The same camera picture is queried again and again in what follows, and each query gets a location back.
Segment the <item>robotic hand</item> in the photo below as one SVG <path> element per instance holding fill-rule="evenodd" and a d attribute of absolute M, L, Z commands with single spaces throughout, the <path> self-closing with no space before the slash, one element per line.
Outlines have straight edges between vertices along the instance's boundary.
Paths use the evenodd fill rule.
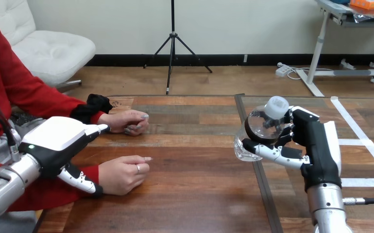
<path fill-rule="evenodd" d="M 244 148 L 277 164 L 301 170 L 315 233 L 352 233 L 346 224 L 341 155 L 334 122 L 322 124 L 318 115 L 298 106 L 291 106 L 285 117 L 288 125 L 275 145 L 244 139 Z M 302 156 L 302 150 L 284 147 L 291 140 L 304 146 L 307 155 Z"/>
<path fill-rule="evenodd" d="M 85 125 L 67 117 L 52 117 L 24 136 L 19 148 L 11 146 L 13 163 L 0 167 L 0 215 L 38 177 L 58 177 L 94 196 L 102 187 L 88 179 L 70 160 L 107 125 Z"/>

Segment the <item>red sleeve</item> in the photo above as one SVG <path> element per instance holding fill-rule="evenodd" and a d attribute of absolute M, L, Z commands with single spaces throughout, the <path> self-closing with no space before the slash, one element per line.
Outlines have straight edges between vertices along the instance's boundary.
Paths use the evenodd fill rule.
<path fill-rule="evenodd" d="M 98 166 L 82 167 L 81 170 L 92 181 L 98 183 Z M 25 193 L 8 211 L 50 209 L 76 201 L 89 194 L 74 188 L 60 179 L 38 179 L 27 187 Z"/>
<path fill-rule="evenodd" d="M 31 115 L 43 118 L 69 117 L 78 104 L 85 104 L 33 76 L 13 52 L 1 31 L 0 73 L 9 101 Z M 97 123 L 97 116 L 92 117 L 92 123 Z"/>

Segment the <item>gray pants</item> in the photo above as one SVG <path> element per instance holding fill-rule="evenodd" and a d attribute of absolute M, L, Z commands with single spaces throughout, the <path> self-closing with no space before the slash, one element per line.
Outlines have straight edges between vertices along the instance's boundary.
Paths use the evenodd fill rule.
<path fill-rule="evenodd" d="M 43 119 L 36 119 L 22 126 L 16 126 L 9 121 L 19 134 L 18 143 L 29 131 L 44 122 Z M 10 152 L 7 146 L 7 137 L 0 137 L 0 163 L 4 164 L 10 160 Z M 34 230 L 37 219 L 35 211 L 9 212 L 0 217 L 0 233 L 31 233 Z"/>

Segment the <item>wooden tabletop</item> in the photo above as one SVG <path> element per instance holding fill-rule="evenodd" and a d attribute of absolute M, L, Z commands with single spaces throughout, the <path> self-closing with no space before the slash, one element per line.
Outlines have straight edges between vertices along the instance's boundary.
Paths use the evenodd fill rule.
<path fill-rule="evenodd" d="M 322 122 L 334 120 L 340 139 L 358 139 L 330 99 L 287 99 L 319 114 Z M 39 233 L 312 231 L 300 171 L 262 160 L 261 175 L 266 182 L 260 174 L 256 177 L 254 164 L 234 155 L 233 139 L 243 116 L 240 104 L 248 113 L 265 104 L 267 97 L 138 96 L 110 100 L 115 107 L 112 112 L 136 109 L 148 113 L 148 131 L 138 137 L 101 135 L 76 155 L 73 163 L 87 166 L 126 155 L 150 156 L 149 177 L 123 197 L 82 199 L 44 211 Z M 342 99 L 340 103 L 374 142 L 374 100 Z M 374 178 L 374 157 L 367 147 L 340 149 L 342 178 Z M 264 183 L 267 192 L 262 188 Z M 374 187 L 344 187 L 343 195 L 374 197 Z M 356 233 L 374 233 L 374 205 L 346 210 Z"/>

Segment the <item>camera tripod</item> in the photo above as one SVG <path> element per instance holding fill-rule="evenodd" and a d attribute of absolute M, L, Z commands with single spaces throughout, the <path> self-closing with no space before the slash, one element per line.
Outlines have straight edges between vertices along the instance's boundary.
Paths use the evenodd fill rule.
<path fill-rule="evenodd" d="M 166 95 L 169 94 L 170 91 L 170 76 L 171 76 L 171 70 L 172 70 L 172 62 L 175 60 L 175 39 L 178 39 L 181 44 L 184 45 L 188 51 L 191 52 L 191 54 L 194 55 L 194 57 L 197 59 L 197 61 L 200 63 L 200 65 L 206 67 L 210 73 L 213 73 L 212 70 L 208 66 L 204 64 L 204 62 L 197 56 L 193 50 L 191 50 L 185 43 L 180 39 L 177 33 L 175 33 L 175 26 L 174 26 L 174 0 L 171 0 L 171 33 L 170 36 L 167 38 L 167 40 L 164 42 L 164 44 L 155 52 L 155 54 L 146 62 L 144 65 L 144 68 L 147 67 L 147 65 L 154 60 L 156 55 L 162 50 L 162 48 L 167 44 L 168 41 L 171 39 L 171 50 L 170 50 L 170 64 L 169 64 L 169 76 L 167 78 L 167 90 L 166 90 Z"/>

